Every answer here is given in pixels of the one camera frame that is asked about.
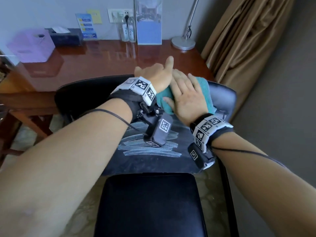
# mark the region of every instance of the glossy desk surface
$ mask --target glossy desk surface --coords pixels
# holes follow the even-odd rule
[[[0,101],[13,109],[51,107],[54,106],[55,91],[65,84],[101,76],[133,74],[136,66],[164,64],[170,55],[174,57],[175,69],[214,81],[196,49],[178,50],[172,47],[170,40],[157,46],[138,46],[119,40],[87,41],[82,47],[57,47],[45,63],[19,63],[0,83]],[[33,97],[21,100],[26,96]],[[42,98],[43,103],[39,104],[38,98]],[[39,105],[26,103],[34,101]]]

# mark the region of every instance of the hand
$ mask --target hand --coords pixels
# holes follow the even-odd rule
[[[186,126],[208,113],[207,104],[202,93],[199,82],[195,76],[189,74],[188,77],[179,70],[174,70],[170,87],[174,96],[174,101],[169,97],[164,97],[172,108],[176,116]]]
[[[135,77],[142,76],[150,80],[156,92],[159,93],[169,86],[172,79],[172,69],[173,57],[169,56],[166,60],[165,67],[159,63],[151,67],[146,67],[145,69],[141,69],[137,66],[135,67],[134,75]]]

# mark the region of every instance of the black tissue box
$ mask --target black tissue box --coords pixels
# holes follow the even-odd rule
[[[46,28],[49,31],[53,43],[58,46],[82,46],[83,35],[80,28],[68,28],[69,33],[56,33],[53,28]]]

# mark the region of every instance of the teal towel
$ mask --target teal towel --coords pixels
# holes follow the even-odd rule
[[[206,100],[207,109],[209,110],[209,113],[215,114],[216,108],[213,106],[213,102],[210,96],[210,89],[209,84],[207,83],[207,80],[202,77],[197,77],[197,81],[200,83],[203,95]],[[164,96],[170,97],[172,100],[173,94],[170,87],[167,87],[167,89],[163,90],[162,92],[157,94],[157,104],[164,109],[164,111],[168,114],[173,114],[173,111],[171,107],[162,99]]]

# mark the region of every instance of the yellow sticky note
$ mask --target yellow sticky note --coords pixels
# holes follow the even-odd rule
[[[93,24],[102,24],[100,10],[87,10],[87,13],[91,14]]]

